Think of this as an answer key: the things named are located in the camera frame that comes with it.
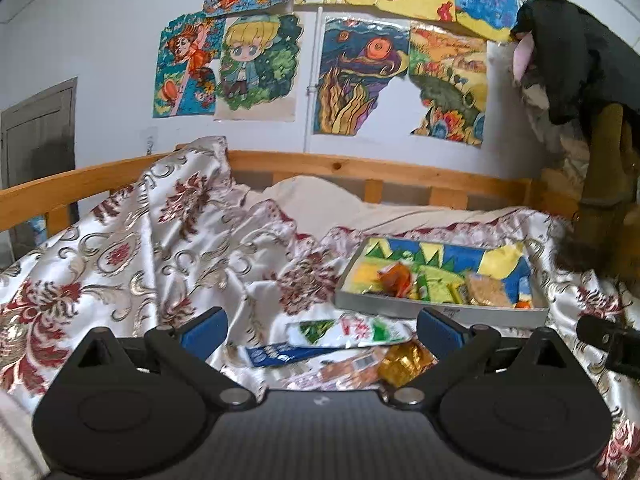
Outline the floral satin bedspread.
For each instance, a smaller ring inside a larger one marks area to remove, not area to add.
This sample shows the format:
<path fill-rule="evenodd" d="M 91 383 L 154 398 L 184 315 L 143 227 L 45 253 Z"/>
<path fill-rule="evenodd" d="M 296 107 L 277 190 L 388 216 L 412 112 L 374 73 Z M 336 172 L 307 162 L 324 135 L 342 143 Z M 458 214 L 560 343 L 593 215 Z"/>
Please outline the floral satin bedspread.
<path fill-rule="evenodd" d="M 273 344 L 288 323 L 334 318 L 334 289 L 367 236 L 333 228 L 321 240 L 263 204 L 246 206 L 251 190 L 232 178 L 220 136 L 193 142 L 156 162 L 1 275 L 1 474 L 39 479 L 47 467 L 32 440 L 32 412 L 90 328 L 119 337 L 180 326 L 222 307 L 230 334 L 210 362 L 263 393 L 270 375 L 243 363 L 242 347 Z M 521 243 L 557 330 L 596 383 L 614 428 L 598 468 L 608 479 L 639 474 L 639 385 L 604 367 L 604 354 L 576 337 L 583 314 L 634 328 L 639 292 L 554 263 L 567 223 L 514 208 L 488 223 L 459 222 L 397 235 L 480 248 Z"/>

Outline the blue milk powder sachet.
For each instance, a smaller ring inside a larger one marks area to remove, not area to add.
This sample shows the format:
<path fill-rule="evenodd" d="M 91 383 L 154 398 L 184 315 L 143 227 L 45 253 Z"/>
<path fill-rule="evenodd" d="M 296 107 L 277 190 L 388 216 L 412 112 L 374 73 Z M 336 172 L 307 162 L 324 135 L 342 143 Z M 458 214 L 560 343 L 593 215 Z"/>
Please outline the blue milk powder sachet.
<path fill-rule="evenodd" d="M 328 348 L 294 347 L 284 344 L 267 344 L 262 347 L 243 347 L 242 353 L 252 367 L 279 367 L 306 361 L 332 353 Z"/>

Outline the gold foil snack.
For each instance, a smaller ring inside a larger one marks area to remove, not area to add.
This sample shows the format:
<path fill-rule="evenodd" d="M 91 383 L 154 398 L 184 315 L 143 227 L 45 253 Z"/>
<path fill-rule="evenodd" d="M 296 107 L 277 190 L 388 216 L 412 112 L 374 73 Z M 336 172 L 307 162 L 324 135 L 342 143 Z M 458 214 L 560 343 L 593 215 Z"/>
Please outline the gold foil snack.
<path fill-rule="evenodd" d="M 413 338 L 387 350 L 378 366 L 378 378 L 393 388 L 400 388 L 436 364 L 434 354 Z"/>

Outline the blond boy drawing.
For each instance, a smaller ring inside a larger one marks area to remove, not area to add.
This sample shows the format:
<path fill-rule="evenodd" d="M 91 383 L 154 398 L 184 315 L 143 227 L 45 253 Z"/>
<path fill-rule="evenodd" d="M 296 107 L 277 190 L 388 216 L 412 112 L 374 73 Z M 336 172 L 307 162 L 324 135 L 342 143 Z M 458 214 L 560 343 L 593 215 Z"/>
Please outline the blond boy drawing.
<path fill-rule="evenodd" d="M 215 117 L 292 122 L 304 26 L 295 14 L 254 14 L 224 24 Z"/>

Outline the cracker packet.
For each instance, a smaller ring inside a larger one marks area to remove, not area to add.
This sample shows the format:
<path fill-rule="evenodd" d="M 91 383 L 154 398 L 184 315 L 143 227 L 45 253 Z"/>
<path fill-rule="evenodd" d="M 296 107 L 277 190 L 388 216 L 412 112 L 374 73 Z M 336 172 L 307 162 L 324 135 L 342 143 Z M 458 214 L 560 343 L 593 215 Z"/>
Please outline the cracker packet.
<path fill-rule="evenodd" d="M 471 304 L 482 307 L 512 308 L 503 282 L 491 276 L 468 272 L 464 276 L 465 287 Z"/>

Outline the red-haired girl drawing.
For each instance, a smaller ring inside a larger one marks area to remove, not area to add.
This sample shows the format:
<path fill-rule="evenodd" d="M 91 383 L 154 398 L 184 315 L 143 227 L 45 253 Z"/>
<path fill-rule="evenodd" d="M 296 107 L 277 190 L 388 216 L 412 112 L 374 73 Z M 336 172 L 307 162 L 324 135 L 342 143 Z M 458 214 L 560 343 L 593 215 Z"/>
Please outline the red-haired girl drawing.
<path fill-rule="evenodd" d="M 223 18 L 203 12 L 183 14 L 160 34 L 155 70 L 153 117 L 213 115 L 217 79 L 212 63 L 220 59 Z"/>

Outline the pink wafer snack packet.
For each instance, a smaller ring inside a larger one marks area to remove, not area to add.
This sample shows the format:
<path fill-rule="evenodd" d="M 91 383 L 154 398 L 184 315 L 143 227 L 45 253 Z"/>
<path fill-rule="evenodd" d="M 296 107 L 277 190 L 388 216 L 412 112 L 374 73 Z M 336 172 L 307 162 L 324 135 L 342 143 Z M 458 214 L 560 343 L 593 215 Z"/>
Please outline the pink wafer snack packet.
<path fill-rule="evenodd" d="M 378 367 L 386 348 L 373 348 L 337 362 L 323 364 L 315 372 L 282 380 L 280 388 L 296 391 L 350 391 L 376 388 Z"/>

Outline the green white snack packet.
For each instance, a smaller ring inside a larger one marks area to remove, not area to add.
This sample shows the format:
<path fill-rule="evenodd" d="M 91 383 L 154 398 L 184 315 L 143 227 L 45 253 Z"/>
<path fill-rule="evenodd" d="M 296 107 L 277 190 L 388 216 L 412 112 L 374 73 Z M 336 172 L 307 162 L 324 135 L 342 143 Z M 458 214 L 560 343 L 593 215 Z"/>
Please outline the green white snack packet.
<path fill-rule="evenodd" d="M 384 316 L 342 314 L 329 320 L 288 324 L 285 335 L 294 347 L 351 349 L 402 344 L 412 339 L 412 330 L 404 322 Z"/>

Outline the wooden bed frame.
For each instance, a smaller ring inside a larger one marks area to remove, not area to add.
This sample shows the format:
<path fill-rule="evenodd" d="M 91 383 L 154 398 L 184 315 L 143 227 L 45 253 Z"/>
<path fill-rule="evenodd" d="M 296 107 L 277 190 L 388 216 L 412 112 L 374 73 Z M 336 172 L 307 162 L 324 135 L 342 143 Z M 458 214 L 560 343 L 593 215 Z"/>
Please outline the wooden bed frame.
<path fill-rule="evenodd" d="M 117 191 L 168 155 L 155 154 L 74 169 L 62 174 L 29 181 L 1 192 L 1 229 L 14 226 L 42 214 L 55 234 L 72 222 L 66 207 L 106 191 Z M 454 210 L 467 210 L 469 199 L 484 197 L 506 206 L 525 206 L 564 218 L 574 216 L 578 201 L 555 193 L 532 179 L 504 180 L 468 172 L 386 162 L 357 157 L 287 152 L 232 151 L 231 169 L 254 174 L 270 174 L 278 183 L 295 176 L 316 176 L 357 180 L 363 183 L 363 200 L 382 202 L 386 184 L 428 188 L 428 203 Z"/>

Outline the black plush toy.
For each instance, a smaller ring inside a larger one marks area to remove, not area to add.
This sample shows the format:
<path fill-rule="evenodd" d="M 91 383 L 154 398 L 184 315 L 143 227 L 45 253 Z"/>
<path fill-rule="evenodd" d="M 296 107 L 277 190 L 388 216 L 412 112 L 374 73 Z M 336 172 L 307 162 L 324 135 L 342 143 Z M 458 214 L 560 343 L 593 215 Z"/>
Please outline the black plush toy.
<path fill-rule="evenodd" d="M 588 11 L 567 0 L 524 3 L 512 28 L 533 36 L 535 63 L 553 125 L 577 120 L 586 138 L 608 104 L 623 107 L 639 147 L 639 55 Z"/>

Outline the grey door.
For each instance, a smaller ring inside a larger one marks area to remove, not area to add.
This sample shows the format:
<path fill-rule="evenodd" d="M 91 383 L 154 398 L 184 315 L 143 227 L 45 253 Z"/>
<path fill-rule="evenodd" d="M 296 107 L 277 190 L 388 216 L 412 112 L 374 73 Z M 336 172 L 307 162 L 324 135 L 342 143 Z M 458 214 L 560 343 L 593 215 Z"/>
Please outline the grey door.
<path fill-rule="evenodd" d="M 75 168 L 75 78 L 1 113 L 1 186 Z"/>

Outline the starry night swirl drawing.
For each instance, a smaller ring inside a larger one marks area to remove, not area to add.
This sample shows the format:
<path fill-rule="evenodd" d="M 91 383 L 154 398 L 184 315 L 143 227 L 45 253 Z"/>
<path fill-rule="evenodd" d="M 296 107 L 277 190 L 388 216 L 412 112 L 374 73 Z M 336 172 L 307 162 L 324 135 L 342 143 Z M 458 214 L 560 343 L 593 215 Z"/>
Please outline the starry night swirl drawing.
<path fill-rule="evenodd" d="M 409 29 L 329 18 L 324 25 L 314 133 L 356 136 L 392 79 L 407 75 Z"/>

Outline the cream pillow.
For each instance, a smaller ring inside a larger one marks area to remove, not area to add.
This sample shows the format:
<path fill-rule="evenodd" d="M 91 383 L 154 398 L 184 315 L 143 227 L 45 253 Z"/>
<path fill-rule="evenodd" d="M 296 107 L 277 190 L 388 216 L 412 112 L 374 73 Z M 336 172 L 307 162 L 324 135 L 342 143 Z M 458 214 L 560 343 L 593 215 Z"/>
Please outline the cream pillow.
<path fill-rule="evenodd" d="M 488 223 L 515 209 L 454 210 L 432 206 L 369 204 L 340 186 L 317 177 L 285 179 L 263 191 L 247 193 L 245 205 L 276 208 L 298 234 L 321 240 L 330 229 L 399 234 L 413 229 L 443 228 L 459 222 Z"/>

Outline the grey tray with colourful lining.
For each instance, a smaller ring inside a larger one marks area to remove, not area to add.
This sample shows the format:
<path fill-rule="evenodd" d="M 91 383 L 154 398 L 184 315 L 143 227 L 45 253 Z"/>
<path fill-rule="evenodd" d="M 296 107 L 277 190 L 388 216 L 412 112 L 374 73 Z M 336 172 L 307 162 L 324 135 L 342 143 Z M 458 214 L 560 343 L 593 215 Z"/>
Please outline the grey tray with colourful lining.
<path fill-rule="evenodd" d="M 397 261 L 405 263 L 412 273 L 413 284 L 407 298 L 386 296 L 378 284 L 378 270 Z M 338 281 L 335 305 L 343 310 L 405 320 L 415 318 L 424 307 L 432 307 L 467 326 L 484 323 L 532 330 L 544 325 L 549 311 L 548 300 L 535 282 L 535 271 L 533 258 L 521 243 L 480 248 L 368 237 Z M 468 272 L 502 281 L 513 307 L 471 304 L 464 279 Z"/>

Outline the landscape field drawing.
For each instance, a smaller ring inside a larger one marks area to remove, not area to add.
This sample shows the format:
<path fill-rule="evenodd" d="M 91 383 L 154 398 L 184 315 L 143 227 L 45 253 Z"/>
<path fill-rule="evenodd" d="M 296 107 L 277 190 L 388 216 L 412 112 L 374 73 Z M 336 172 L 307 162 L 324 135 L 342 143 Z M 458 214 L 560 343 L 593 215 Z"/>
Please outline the landscape field drawing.
<path fill-rule="evenodd" d="M 414 136 L 482 145 L 488 96 L 487 41 L 413 22 L 409 37 L 411 82 L 425 108 Z"/>

